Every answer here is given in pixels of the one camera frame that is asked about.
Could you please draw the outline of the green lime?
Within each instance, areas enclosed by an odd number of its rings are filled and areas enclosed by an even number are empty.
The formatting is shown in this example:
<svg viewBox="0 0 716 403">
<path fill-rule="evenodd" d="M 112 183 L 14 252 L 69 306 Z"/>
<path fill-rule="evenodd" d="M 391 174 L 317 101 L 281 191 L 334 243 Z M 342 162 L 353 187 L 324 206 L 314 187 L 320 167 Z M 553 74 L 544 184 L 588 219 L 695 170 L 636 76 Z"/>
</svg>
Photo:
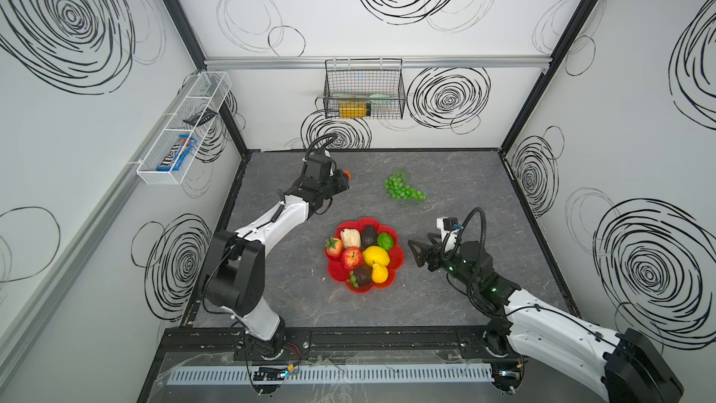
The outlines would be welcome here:
<svg viewBox="0 0 716 403">
<path fill-rule="evenodd" d="M 395 247 L 395 240 L 390 233 L 382 232 L 377 237 L 377 244 L 385 251 L 391 251 Z"/>
</svg>

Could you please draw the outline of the large yellow lemon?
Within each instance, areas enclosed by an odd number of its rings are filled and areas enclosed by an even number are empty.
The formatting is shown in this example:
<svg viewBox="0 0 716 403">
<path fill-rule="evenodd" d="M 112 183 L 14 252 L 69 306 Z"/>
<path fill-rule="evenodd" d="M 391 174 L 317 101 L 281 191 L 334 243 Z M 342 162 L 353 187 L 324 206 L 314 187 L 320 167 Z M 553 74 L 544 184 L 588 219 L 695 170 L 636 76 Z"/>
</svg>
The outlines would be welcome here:
<svg viewBox="0 0 716 403">
<path fill-rule="evenodd" d="M 373 267 L 378 264 L 383 267 L 387 267 L 391 263 L 391 258 L 388 252 L 380 246 L 369 246 L 363 251 L 364 263 Z"/>
</svg>

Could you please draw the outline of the small yellow pear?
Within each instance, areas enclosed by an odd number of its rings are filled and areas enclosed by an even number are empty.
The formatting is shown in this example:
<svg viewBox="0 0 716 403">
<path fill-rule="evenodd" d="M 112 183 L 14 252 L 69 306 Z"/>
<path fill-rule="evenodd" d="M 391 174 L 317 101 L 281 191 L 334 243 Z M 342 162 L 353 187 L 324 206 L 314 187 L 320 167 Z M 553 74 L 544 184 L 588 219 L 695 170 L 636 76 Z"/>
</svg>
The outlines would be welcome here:
<svg viewBox="0 0 716 403">
<path fill-rule="evenodd" d="M 372 265 L 371 280 L 374 284 L 384 284 L 389 278 L 389 270 L 386 266 L 380 263 L 374 263 Z"/>
</svg>

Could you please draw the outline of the dark avocado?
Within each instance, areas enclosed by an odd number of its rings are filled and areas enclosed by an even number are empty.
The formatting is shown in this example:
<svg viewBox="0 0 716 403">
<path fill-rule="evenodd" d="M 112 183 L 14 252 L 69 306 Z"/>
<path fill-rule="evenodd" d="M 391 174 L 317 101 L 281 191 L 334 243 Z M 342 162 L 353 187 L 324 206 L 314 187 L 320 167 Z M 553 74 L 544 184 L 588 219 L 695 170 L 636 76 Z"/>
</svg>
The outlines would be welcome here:
<svg viewBox="0 0 716 403">
<path fill-rule="evenodd" d="M 361 248 L 367 249 L 378 244 L 378 230 L 372 225 L 366 225 L 361 232 Z"/>
</svg>

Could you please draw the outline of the red flower-shaped fruit bowl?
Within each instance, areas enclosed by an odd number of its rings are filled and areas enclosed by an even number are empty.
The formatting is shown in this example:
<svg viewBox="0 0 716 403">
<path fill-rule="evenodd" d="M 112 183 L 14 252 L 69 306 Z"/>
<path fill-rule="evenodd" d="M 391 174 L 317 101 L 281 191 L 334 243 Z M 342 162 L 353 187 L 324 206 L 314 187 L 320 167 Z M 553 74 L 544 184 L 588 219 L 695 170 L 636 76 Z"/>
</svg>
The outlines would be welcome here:
<svg viewBox="0 0 716 403">
<path fill-rule="evenodd" d="M 338 260 L 329 259 L 328 257 L 326 257 L 328 259 L 327 271 L 331 278 L 336 282 L 343 283 L 352 293 L 355 294 L 369 293 L 373 288 L 386 289 L 390 287 L 395 281 L 397 271 L 403 266 L 405 260 L 404 251 L 398 244 L 399 237 L 397 232 L 389 226 L 380 224 L 380 222 L 378 222 L 378 220 L 374 218 L 361 218 L 358 221 L 345 221 L 337 226 L 335 235 L 333 237 L 340 238 L 340 232 L 343 229 L 358 229 L 358 231 L 362 232 L 366 225 L 374 226 L 378 230 L 379 234 L 382 232 L 390 233 L 393 237 L 393 240 L 395 240 L 395 247 L 391 251 L 387 251 L 391 258 L 391 263 L 389 266 L 387 266 L 390 275 L 388 280 L 384 284 L 377 285 L 373 283 L 370 287 L 353 289 L 347 284 L 347 281 L 350 276 L 350 271 L 347 271 L 343 268 L 341 264 L 341 257 Z"/>
</svg>

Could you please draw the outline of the dark purple mangosteen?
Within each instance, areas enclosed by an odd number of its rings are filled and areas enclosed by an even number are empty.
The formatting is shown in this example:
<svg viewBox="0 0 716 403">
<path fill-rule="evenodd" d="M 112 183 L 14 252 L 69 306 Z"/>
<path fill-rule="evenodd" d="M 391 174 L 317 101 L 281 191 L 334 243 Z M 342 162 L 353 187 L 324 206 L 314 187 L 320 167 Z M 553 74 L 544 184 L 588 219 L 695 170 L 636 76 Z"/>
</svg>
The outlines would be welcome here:
<svg viewBox="0 0 716 403">
<path fill-rule="evenodd" d="M 350 276 L 347 284 L 353 289 L 370 287 L 373 284 L 372 281 L 372 269 L 367 266 L 359 266 L 354 270 L 350 271 Z"/>
</svg>

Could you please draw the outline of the red apple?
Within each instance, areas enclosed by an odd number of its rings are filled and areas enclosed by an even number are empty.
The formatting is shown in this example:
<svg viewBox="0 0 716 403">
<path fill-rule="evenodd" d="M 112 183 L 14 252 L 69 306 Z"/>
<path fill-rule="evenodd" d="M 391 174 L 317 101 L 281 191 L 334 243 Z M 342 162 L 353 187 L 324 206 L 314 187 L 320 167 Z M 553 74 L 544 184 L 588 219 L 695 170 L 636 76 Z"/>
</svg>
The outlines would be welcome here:
<svg viewBox="0 0 716 403">
<path fill-rule="evenodd" d="M 341 264 L 347 271 L 353 271 L 364 263 L 363 252 L 359 247 L 351 246 L 341 254 Z"/>
</svg>

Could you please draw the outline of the red strawberry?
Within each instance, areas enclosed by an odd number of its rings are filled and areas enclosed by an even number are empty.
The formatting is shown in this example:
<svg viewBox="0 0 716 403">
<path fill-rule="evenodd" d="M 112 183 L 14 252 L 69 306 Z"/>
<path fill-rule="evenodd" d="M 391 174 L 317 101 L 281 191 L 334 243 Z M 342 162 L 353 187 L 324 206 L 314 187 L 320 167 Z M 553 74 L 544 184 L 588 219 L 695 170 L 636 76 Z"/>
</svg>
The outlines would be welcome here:
<svg viewBox="0 0 716 403">
<path fill-rule="evenodd" d="M 343 250 L 344 245 L 341 238 L 331 237 L 326 241 L 326 245 L 324 246 L 324 253 L 329 259 L 340 259 Z"/>
</svg>

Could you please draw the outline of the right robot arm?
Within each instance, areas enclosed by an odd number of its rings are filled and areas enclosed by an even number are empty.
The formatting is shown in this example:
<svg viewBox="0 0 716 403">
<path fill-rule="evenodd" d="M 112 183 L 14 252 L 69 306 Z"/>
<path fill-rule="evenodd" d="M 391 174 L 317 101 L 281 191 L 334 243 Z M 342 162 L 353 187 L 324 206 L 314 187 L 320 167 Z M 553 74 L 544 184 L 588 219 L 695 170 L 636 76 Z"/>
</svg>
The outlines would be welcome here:
<svg viewBox="0 0 716 403">
<path fill-rule="evenodd" d="M 550 304 L 495 272 L 480 242 L 448 249 L 436 239 L 410 240 L 418 266 L 443 270 L 464 286 L 471 305 L 490 319 L 483 341 L 497 357 L 535 359 L 583 384 L 606 402 L 678 402 L 684 386 L 641 332 L 617 332 Z"/>
</svg>

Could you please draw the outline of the green grape bunch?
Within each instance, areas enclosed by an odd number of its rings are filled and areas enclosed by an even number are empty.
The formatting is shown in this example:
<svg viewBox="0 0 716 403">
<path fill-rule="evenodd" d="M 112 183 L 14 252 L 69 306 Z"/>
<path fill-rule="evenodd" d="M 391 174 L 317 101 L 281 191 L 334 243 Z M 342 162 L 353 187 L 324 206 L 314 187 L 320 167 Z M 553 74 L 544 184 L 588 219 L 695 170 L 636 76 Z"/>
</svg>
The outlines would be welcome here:
<svg viewBox="0 0 716 403">
<path fill-rule="evenodd" d="M 395 200 L 425 201 L 427 194 L 408 184 L 405 173 L 397 172 L 384 180 L 384 188 L 389 197 Z"/>
</svg>

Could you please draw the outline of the yellow sponge in basket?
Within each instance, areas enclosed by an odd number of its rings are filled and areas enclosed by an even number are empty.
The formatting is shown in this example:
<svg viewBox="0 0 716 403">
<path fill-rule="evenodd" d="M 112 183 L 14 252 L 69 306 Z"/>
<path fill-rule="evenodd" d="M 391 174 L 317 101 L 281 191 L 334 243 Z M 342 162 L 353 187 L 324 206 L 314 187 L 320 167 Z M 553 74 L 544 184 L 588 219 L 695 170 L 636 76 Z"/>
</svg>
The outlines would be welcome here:
<svg viewBox="0 0 716 403">
<path fill-rule="evenodd" d="M 370 106 L 361 101 L 341 101 L 339 103 L 340 119 L 363 119 L 370 115 Z"/>
</svg>

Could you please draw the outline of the black remote control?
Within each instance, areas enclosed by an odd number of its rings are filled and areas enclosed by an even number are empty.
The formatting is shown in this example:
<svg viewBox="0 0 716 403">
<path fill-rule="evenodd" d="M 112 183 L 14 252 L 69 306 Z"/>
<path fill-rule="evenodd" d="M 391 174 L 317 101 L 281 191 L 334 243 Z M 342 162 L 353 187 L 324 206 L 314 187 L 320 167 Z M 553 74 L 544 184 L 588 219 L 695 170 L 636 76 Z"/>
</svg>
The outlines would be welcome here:
<svg viewBox="0 0 716 403">
<path fill-rule="evenodd" d="M 217 116 L 217 113 L 214 110 L 205 109 L 201 112 L 198 112 L 198 113 L 190 116 L 187 119 L 184 119 L 183 122 L 192 128 L 201 127 L 201 126 L 205 125 L 206 123 L 211 122 L 216 116 Z"/>
</svg>

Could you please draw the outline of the blue candy packet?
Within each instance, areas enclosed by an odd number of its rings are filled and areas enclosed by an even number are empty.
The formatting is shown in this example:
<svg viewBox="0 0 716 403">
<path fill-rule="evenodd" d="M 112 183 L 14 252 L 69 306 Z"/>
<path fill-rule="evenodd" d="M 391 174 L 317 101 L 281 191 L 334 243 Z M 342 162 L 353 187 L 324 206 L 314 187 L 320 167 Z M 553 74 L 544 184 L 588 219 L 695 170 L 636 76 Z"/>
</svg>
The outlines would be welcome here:
<svg viewBox="0 0 716 403">
<path fill-rule="evenodd" d="M 174 172 L 178 171 L 184 159 L 194 149 L 196 139 L 192 136 L 182 134 L 177 136 L 175 142 L 169 149 L 166 156 L 156 167 L 157 172 Z"/>
</svg>

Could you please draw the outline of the aluminium wall rail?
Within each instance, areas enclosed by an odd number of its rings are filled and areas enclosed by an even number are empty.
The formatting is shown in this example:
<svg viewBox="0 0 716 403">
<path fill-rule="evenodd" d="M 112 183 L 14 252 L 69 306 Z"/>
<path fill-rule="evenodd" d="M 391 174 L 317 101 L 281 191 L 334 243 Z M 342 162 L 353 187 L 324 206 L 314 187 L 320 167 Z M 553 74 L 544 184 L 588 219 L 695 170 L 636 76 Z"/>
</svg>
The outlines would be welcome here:
<svg viewBox="0 0 716 403">
<path fill-rule="evenodd" d="M 364 68 L 539 68 L 548 69 L 552 58 L 547 55 L 414 55 L 405 57 L 218 57 L 208 58 L 207 70 L 330 70 Z"/>
<path fill-rule="evenodd" d="M 84 270 L 87 262 L 106 233 L 114 224 L 119 213 L 134 193 L 140 182 L 136 170 L 149 153 L 154 149 L 160 133 L 182 103 L 189 87 L 201 71 L 186 76 L 179 93 L 161 115 L 160 120 L 152 128 L 145 140 L 139 145 L 136 153 L 122 166 L 119 176 L 112 183 L 106 194 L 98 201 L 91 214 L 67 246 L 59 251 L 59 259 L 50 263 L 50 271 L 38 283 L 28 302 L 20 313 L 15 316 L 12 324 L 1 337 L 1 384 L 11 380 L 26 356 L 34 347 L 38 337 L 46 328 L 68 291 Z"/>
</svg>

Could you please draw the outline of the aluminium wall rail left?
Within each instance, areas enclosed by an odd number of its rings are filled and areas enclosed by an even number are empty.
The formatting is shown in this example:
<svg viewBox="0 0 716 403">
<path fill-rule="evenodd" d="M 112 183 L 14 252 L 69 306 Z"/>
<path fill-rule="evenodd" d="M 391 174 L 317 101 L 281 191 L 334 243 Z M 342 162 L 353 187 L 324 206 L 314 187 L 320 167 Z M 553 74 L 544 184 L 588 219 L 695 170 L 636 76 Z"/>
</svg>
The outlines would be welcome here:
<svg viewBox="0 0 716 403">
<path fill-rule="evenodd" d="M 182 103 L 189 87 L 201 71 L 186 76 L 179 93 L 161 115 L 160 120 L 152 128 L 145 140 L 139 145 L 136 153 L 122 166 L 119 176 L 112 183 L 106 194 L 98 201 L 91 214 L 67 246 L 59 251 L 59 259 L 50 263 L 50 271 L 38 283 L 28 302 L 20 313 L 15 316 L 12 324 L 1 337 L 1 384 L 11 380 L 26 356 L 34 347 L 38 337 L 46 328 L 68 291 L 84 270 L 87 262 L 106 233 L 114 224 L 119 213 L 134 193 L 140 182 L 136 170 L 149 153 L 154 149 L 160 133 Z"/>
</svg>

